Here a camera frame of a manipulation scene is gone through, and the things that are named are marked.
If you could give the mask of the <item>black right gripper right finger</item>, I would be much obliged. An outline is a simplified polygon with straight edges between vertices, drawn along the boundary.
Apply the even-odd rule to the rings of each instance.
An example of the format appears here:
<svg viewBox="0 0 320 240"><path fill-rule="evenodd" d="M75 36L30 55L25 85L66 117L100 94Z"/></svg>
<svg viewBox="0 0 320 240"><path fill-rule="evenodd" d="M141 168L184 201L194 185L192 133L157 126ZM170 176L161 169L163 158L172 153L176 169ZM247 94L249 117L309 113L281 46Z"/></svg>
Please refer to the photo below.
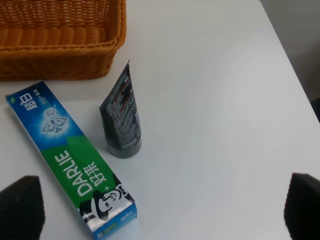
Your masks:
<svg viewBox="0 0 320 240"><path fill-rule="evenodd" d="M284 222L293 240L320 238L320 181L293 173L284 206Z"/></svg>

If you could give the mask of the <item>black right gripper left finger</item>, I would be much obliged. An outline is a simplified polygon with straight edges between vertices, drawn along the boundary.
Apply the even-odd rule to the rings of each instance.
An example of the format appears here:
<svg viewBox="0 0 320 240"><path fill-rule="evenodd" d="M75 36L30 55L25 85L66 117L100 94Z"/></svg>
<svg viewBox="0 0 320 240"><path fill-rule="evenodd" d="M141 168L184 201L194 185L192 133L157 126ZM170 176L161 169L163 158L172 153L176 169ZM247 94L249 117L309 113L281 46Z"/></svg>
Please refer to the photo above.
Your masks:
<svg viewBox="0 0 320 240"><path fill-rule="evenodd" d="M38 240L45 224L40 178L25 175L0 192L0 238Z"/></svg>

